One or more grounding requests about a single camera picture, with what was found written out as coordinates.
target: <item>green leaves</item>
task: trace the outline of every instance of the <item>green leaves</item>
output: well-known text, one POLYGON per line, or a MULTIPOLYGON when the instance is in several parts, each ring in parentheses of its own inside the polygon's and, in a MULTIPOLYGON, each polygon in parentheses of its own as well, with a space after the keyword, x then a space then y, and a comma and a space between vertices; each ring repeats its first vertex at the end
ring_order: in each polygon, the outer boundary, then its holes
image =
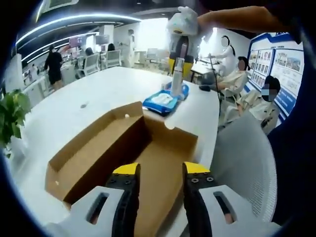
POLYGON ((30 99, 20 90, 15 90, 4 96, 0 101, 1 147, 6 147, 12 136, 21 138, 20 127, 24 126, 25 115, 30 111, 30 99))
POLYGON ((12 123, 11 125, 12 125, 13 136, 17 138, 21 138, 20 128, 17 125, 15 125, 15 123, 12 123))

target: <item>black cable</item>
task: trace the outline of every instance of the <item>black cable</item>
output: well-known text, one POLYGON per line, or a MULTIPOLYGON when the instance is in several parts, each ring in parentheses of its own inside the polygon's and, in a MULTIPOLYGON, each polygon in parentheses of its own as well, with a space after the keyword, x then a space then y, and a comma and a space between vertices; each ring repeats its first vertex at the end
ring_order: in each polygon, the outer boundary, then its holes
POLYGON ((218 97, 218 102, 219 102, 219 115, 220 115, 221 114, 221 99, 220 99, 220 94, 219 94, 218 86, 217 86, 217 76, 216 76, 215 70, 213 68, 213 63, 212 63, 211 57, 209 58, 209 61, 211 62, 212 71, 213 71, 213 74, 215 76, 215 84, 216 84, 216 91, 217 91, 217 97, 218 97))

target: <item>cardboard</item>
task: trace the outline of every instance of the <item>cardboard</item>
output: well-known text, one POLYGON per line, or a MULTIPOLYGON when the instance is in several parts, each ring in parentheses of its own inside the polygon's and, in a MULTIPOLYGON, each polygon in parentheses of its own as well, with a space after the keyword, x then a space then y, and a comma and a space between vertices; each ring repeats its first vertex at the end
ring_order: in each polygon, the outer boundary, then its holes
POLYGON ((141 165, 136 237, 155 236, 182 187, 182 163, 193 161, 198 138, 143 114, 136 102, 109 111, 48 163, 45 189, 66 205, 103 186, 117 167, 141 165))

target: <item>bulletin board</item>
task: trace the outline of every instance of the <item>bulletin board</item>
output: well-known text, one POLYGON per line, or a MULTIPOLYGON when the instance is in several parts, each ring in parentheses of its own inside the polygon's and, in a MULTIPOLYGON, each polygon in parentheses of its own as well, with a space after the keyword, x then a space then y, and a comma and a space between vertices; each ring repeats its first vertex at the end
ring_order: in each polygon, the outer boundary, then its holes
POLYGON ((275 99, 284 121, 295 106, 304 70, 303 44, 294 42, 290 34, 265 33, 251 40, 248 52, 249 82, 245 90, 261 91, 268 75, 278 78, 281 90, 275 99))

